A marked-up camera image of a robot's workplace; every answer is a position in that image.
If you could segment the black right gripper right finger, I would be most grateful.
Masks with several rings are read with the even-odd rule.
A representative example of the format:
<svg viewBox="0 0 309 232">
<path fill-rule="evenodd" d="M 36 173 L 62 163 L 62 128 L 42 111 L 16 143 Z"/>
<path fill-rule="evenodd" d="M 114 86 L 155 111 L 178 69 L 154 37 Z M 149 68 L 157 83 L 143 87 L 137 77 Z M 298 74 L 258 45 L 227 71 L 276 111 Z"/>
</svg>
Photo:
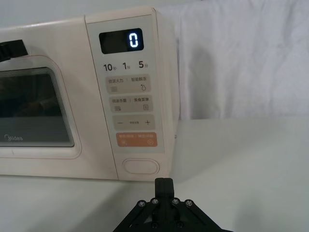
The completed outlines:
<svg viewBox="0 0 309 232">
<path fill-rule="evenodd" d="M 174 196 L 174 185 L 171 178 L 165 183 L 164 224 L 168 232 L 224 232 L 207 216 L 191 199 L 181 201 Z"/>
</svg>

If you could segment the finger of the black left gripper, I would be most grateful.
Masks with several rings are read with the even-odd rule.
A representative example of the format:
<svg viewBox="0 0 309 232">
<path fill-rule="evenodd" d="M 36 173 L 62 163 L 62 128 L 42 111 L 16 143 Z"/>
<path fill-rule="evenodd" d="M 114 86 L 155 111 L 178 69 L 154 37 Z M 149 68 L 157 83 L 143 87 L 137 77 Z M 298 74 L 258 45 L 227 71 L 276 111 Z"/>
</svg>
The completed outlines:
<svg viewBox="0 0 309 232">
<path fill-rule="evenodd" d="M 23 40 L 14 40 L 0 43 L 0 62 L 27 55 L 28 52 Z"/>
</svg>

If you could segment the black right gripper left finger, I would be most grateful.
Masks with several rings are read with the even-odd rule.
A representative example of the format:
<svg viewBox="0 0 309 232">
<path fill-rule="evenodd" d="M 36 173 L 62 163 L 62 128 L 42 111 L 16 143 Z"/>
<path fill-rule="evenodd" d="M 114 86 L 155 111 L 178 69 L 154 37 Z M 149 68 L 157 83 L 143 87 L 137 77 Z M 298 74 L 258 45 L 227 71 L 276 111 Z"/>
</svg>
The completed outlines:
<svg viewBox="0 0 309 232">
<path fill-rule="evenodd" d="M 161 232 L 165 217 L 163 178 L 155 180 L 155 195 L 149 201 L 139 200 L 114 229 L 115 232 Z"/>
</svg>

